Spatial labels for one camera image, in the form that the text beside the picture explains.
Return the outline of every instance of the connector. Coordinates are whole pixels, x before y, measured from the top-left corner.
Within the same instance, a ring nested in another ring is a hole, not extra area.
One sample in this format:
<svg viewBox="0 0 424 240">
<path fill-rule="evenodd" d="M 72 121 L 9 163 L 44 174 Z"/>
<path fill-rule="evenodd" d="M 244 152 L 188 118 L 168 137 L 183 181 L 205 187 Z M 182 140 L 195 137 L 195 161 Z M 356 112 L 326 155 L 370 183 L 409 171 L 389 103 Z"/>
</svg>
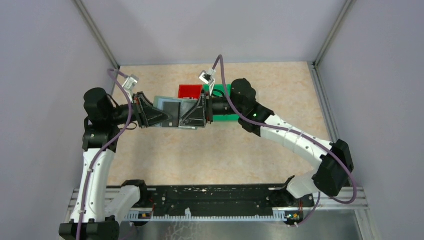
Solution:
<svg viewBox="0 0 424 240">
<path fill-rule="evenodd" d="M 203 70 L 199 75 L 199 79 L 209 86 L 210 95 L 212 95 L 212 92 L 214 91 L 216 72 L 216 70 L 210 68 L 207 72 Z"/>
<path fill-rule="evenodd" d="M 128 95 L 129 99 L 131 100 L 131 103 L 134 103 L 133 89 L 138 82 L 139 82 L 139 78 L 136 77 L 135 75 L 131 75 L 131 76 L 126 78 L 125 82 L 122 85 L 123 89 L 125 90 L 126 94 Z"/>
</svg>

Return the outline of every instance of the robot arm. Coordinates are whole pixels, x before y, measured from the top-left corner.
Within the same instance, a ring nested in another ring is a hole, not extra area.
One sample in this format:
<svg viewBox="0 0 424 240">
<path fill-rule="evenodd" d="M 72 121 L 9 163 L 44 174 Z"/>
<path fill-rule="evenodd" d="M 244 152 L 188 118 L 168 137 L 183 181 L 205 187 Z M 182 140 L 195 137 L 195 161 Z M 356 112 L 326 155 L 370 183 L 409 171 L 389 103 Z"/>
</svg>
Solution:
<svg viewBox="0 0 424 240">
<path fill-rule="evenodd" d="M 135 83 L 137 83 L 137 80 L 133 76 L 127 78 L 124 84 L 126 94 L 132 93 Z M 352 172 L 354 166 L 349 146 L 345 142 L 338 140 L 336 143 L 332 143 L 318 139 L 290 125 L 275 115 L 272 110 L 256 101 L 256 91 L 244 78 L 237 79 L 231 84 L 230 99 L 245 118 L 264 124 L 262 126 L 251 124 L 240 118 L 238 123 L 243 129 L 261 138 L 283 145 L 313 166 L 312 171 L 289 178 L 286 182 L 287 187 L 281 189 L 279 194 L 285 196 L 288 205 L 292 205 L 296 199 L 312 193 L 323 192 L 330 197 L 339 194 L 348 181 L 346 172 L 334 158 L 321 147 L 311 143 L 307 137 L 314 139 L 330 150 Z M 83 190 L 88 172 L 91 172 L 91 178 L 86 189 L 86 201 L 82 201 L 83 193 L 80 192 L 77 198 L 77 207 L 71 214 L 70 223 L 61 224 L 59 234 L 65 240 L 75 239 L 81 215 L 78 205 L 84 204 L 85 211 L 81 221 L 80 239 L 118 239 L 119 227 L 124 216 L 134 205 L 148 201 L 149 194 L 146 184 L 141 180 L 127 181 L 120 189 L 118 197 L 108 206 L 105 206 L 107 179 L 118 141 L 115 141 L 99 155 L 92 169 L 89 169 L 89 166 L 99 150 L 119 133 L 118 125 L 125 123 L 129 115 L 131 115 L 131 121 L 137 122 L 141 128 L 162 123 L 172 116 L 153 107 L 153 104 L 143 92 L 138 92 L 132 96 L 132 112 L 129 112 L 128 105 L 113 106 L 106 91 L 102 88 L 89 90 L 85 94 L 84 100 L 84 108 L 88 117 L 84 122 L 84 172 L 79 189 Z M 234 114 L 224 97 L 212 97 L 203 92 L 199 98 L 199 103 L 189 111 L 188 115 L 182 117 L 184 119 L 181 122 L 182 125 L 189 126 L 191 123 L 195 123 L 195 127 L 205 127 L 206 123 L 212 123 L 213 116 Z M 276 130 L 267 126 L 281 126 L 288 131 Z"/>
<path fill-rule="evenodd" d="M 261 138 L 283 145 L 313 166 L 314 169 L 312 171 L 304 175 L 295 176 L 288 183 L 287 191 L 295 199 L 317 192 L 323 192 L 330 197 L 336 197 L 339 194 L 342 187 L 347 183 L 349 176 L 322 147 L 335 154 L 347 169 L 352 172 L 354 165 L 346 142 L 339 139 L 336 143 L 333 143 L 318 139 L 287 123 L 275 115 L 272 110 L 256 101 L 256 91 L 244 78 L 233 81 L 230 99 L 244 117 L 262 124 L 262 126 L 251 124 L 240 118 L 238 122 L 243 129 Z M 279 126 L 287 129 L 287 131 L 267 126 Z"/>
</svg>

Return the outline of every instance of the red block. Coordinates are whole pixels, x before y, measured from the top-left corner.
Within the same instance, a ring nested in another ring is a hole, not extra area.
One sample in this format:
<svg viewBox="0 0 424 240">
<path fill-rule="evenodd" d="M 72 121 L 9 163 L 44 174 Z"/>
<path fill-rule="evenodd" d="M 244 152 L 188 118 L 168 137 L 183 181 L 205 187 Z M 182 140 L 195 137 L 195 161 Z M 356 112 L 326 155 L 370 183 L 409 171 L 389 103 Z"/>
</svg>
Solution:
<svg viewBox="0 0 424 240">
<path fill-rule="evenodd" d="M 203 85 L 180 85 L 178 89 L 178 98 L 199 99 L 202 89 Z"/>
</svg>

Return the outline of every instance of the white wall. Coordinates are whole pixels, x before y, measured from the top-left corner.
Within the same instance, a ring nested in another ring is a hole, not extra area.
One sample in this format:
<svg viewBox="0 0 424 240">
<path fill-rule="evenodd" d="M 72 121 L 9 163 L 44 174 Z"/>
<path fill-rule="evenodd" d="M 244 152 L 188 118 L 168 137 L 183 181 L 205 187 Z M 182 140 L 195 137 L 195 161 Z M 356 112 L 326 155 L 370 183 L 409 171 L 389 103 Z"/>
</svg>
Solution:
<svg viewBox="0 0 424 240">
<path fill-rule="evenodd" d="M 82 174 L 83 95 L 109 62 L 70 0 L 0 8 L 1 239 L 57 239 Z"/>
<path fill-rule="evenodd" d="M 83 0 L 120 65 L 314 61 L 345 0 Z"/>
<path fill-rule="evenodd" d="M 422 239 L 424 1 L 357 1 L 319 71 L 384 240 Z"/>
</svg>

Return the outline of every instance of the green block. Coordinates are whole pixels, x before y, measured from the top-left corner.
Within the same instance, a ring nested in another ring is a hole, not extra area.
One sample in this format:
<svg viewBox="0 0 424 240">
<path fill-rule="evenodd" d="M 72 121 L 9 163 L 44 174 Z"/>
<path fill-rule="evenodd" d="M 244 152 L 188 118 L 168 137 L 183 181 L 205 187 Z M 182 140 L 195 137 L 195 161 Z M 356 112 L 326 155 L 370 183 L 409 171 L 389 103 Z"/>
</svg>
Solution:
<svg viewBox="0 0 424 240">
<path fill-rule="evenodd" d="M 209 85 L 204 84 L 203 89 L 204 89 L 205 92 L 208 92 L 209 91 Z M 215 84 L 214 89 L 221 90 L 222 92 L 224 92 L 224 86 L 222 84 Z M 231 84 L 227 84 L 226 89 L 228 90 L 228 93 L 231 94 Z M 221 93 L 219 93 L 217 91 L 214 91 L 213 94 L 215 94 L 217 96 L 221 95 Z M 239 116 L 237 114 L 226 115 L 226 116 L 213 116 L 214 122 L 230 122 L 230 121 L 238 121 L 238 120 L 239 120 Z"/>
</svg>

